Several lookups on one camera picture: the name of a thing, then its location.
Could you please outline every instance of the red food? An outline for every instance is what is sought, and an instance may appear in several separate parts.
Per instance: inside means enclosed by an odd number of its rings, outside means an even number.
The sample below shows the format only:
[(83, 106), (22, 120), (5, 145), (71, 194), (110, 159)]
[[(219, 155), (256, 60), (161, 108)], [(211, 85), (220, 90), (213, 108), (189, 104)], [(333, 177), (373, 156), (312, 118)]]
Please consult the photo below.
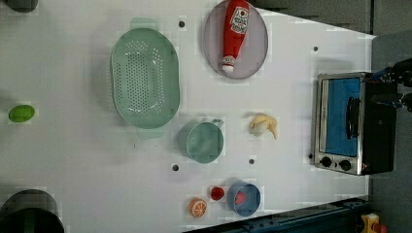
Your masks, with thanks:
[(244, 192), (238, 191), (234, 199), (234, 204), (240, 205), (246, 201), (246, 194)]
[(224, 190), (221, 187), (214, 187), (212, 188), (212, 192), (210, 194), (213, 200), (218, 201), (224, 197)]
[(227, 5), (223, 30), (223, 69), (233, 72), (243, 40), (248, 30), (249, 3), (231, 0)]

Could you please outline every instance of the plate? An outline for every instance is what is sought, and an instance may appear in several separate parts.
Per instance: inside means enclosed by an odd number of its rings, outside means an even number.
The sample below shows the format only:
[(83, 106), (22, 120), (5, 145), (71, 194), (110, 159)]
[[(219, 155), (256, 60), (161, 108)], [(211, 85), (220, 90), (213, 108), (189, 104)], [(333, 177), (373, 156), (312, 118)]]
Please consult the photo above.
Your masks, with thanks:
[(219, 74), (231, 79), (246, 79), (256, 73), (267, 54), (267, 30), (263, 18), (249, 4), (248, 32), (234, 64), (233, 73), (223, 69), (223, 26), (229, 1), (221, 2), (209, 14), (205, 24), (203, 46), (206, 56)]

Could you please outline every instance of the table surface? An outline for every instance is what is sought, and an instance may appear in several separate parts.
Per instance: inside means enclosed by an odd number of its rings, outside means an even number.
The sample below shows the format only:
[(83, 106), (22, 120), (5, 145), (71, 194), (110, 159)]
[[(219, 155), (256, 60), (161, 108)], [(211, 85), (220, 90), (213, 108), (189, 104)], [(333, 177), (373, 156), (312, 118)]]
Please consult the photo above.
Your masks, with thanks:
[[(45, 0), (26, 15), (1, 3), (0, 201), (35, 187), (55, 198), (67, 232), (180, 232), (244, 219), (225, 202), (208, 201), (199, 219), (186, 211), (210, 185), (236, 179), (261, 191), (253, 216), (367, 194), (367, 177), (315, 168), (308, 154), (318, 74), (369, 71), (373, 37), (259, 10), (266, 61), (234, 81), (209, 66), (202, 48), (204, 23), (219, 2)], [(112, 99), (111, 50), (137, 16), (159, 22), (180, 60), (179, 112), (153, 140), (139, 139)], [(21, 103), (36, 116), (10, 122), (8, 111)], [(278, 119), (278, 140), (249, 134), (255, 113)], [(223, 154), (197, 164), (181, 154), (178, 132), (213, 118), (224, 121)]]

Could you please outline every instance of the blue bowl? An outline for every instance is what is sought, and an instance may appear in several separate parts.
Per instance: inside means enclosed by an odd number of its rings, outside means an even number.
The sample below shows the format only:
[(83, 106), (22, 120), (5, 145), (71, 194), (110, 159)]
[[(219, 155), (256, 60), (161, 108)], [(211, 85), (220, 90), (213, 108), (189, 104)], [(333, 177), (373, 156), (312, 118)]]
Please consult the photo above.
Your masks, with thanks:
[[(246, 200), (241, 204), (236, 204), (236, 195), (243, 192), (246, 195)], [(254, 214), (260, 204), (260, 191), (251, 183), (242, 181), (236, 182), (227, 193), (227, 205), (239, 216), (251, 216)]]

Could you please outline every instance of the red ketchup bottle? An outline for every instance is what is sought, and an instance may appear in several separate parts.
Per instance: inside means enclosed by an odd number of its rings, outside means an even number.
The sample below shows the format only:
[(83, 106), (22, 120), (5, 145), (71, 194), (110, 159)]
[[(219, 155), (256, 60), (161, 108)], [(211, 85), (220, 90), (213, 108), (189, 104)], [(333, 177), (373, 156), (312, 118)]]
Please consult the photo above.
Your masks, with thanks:
[(223, 70), (233, 72), (248, 31), (249, 4), (245, 0), (231, 0), (227, 5), (223, 30)]

